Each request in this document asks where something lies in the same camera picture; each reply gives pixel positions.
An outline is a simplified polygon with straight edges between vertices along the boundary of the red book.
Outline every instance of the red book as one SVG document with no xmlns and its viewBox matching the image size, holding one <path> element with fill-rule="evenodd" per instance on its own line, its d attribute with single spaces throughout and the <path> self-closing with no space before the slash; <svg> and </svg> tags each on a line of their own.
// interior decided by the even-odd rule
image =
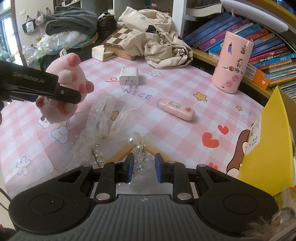
<svg viewBox="0 0 296 241">
<path fill-rule="evenodd" d="M 267 34 L 269 34 L 268 30 L 266 28 L 263 28 L 263 29 L 261 29 L 259 31 L 254 32 L 253 34 L 245 37 L 245 39 L 247 39 L 249 41 L 251 41 L 251 40 L 254 41 L 256 39 L 264 37 Z"/>
<path fill-rule="evenodd" d="M 281 47 L 281 48 L 278 48 L 278 49 L 274 49 L 274 50 L 271 50 L 271 51 L 269 51 L 267 53 L 263 53 L 263 54 L 255 56 L 253 58 L 250 58 L 249 62 L 253 62 L 253 61 L 256 61 L 256 60 L 259 60 L 259 59 L 262 59 L 262 58 L 267 58 L 269 56 L 272 56 L 272 55 L 275 55 L 275 54 L 278 54 L 278 53 L 284 53 L 284 52 L 287 52 L 287 51 L 288 51 L 287 47 Z"/>
</svg>

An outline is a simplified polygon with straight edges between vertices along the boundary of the pink glue tape dispenser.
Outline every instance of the pink glue tape dispenser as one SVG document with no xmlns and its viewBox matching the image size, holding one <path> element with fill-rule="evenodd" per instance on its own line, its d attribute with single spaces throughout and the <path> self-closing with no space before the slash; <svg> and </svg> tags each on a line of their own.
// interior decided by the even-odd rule
<svg viewBox="0 0 296 241">
<path fill-rule="evenodd" d="M 167 98 L 159 99 L 156 102 L 156 105 L 161 110 L 175 115 L 176 117 L 179 117 L 186 121 L 192 120 L 195 115 L 195 111 L 191 107 L 184 107 L 180 103 L 169 100 Z"/>
</svg>

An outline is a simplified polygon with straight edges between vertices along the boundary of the pig plush toy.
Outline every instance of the pig plush toy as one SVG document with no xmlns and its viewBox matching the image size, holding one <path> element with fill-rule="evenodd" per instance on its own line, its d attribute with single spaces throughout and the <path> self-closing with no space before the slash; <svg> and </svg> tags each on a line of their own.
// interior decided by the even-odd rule
<svg viewBox="0 0 296 241">
<path fill-rule="evenodd" d="M 46 72 L 58 75 L 58 82 L 61 86 L 79 91 L 81 101 L 83 101 L 87 93 L 94 91 L 94 85 L 85 78 L 84 72 L 79 66 L 80 62 L 77 54 L 69 53 L 53 61 L 48 66 Z M 50 123 L 66 121 L 77 110 L 77 104 L 52 100 L 43 96 L 37 98 L 36 106 L 40 109 L 43 117 Z"/>
</svg>

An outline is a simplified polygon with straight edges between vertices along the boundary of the yellow star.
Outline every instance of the yellow star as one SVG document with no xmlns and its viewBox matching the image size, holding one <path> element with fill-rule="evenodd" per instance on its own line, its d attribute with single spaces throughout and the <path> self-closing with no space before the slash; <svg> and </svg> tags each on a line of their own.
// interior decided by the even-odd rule
<svg viewBox="0 0 296 241">
<path fill-rule="evenodd" d="M 112 115 L 110 116 L 110 119 L 111 119 L 112 121 L 115 121 L 116 118 L 118 117 L 118 115 L 119 115 L 119 111 L 118 111 L 118 110 L 113 111 L 113 112 L 112 112 Z"/>
<path fill-rule="evenodd" d="M 196 97 L 198 101 L 200 101 L 200 100 L 207 101 L 207 96 L 203 95 L 203 94 L 201 94 L 199 92 L 197 92 L 193 96 Z"/>
<path fill-rule="evenodd" d="M 237 105 L 236 108 L 238 111 L 242 111 L 242 108 L 240 106 Z"/>
</svg>

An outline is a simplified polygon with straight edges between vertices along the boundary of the stack of books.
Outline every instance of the stack of books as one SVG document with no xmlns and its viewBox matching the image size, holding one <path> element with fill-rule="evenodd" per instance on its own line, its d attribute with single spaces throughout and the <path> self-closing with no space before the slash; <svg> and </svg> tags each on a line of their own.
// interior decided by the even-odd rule
<svg viewBox="0 0 296 241">
<path fill-rule="evenodd" d="M 254 42 L 249 64 L 263 71 L 268 86 L 279 86 L 296 100 L 296 53 L 277 34 L 260 24 L 224 12 L 184 37 L 184 41 L 218 58 L 226 31 Z"/>
</svg>

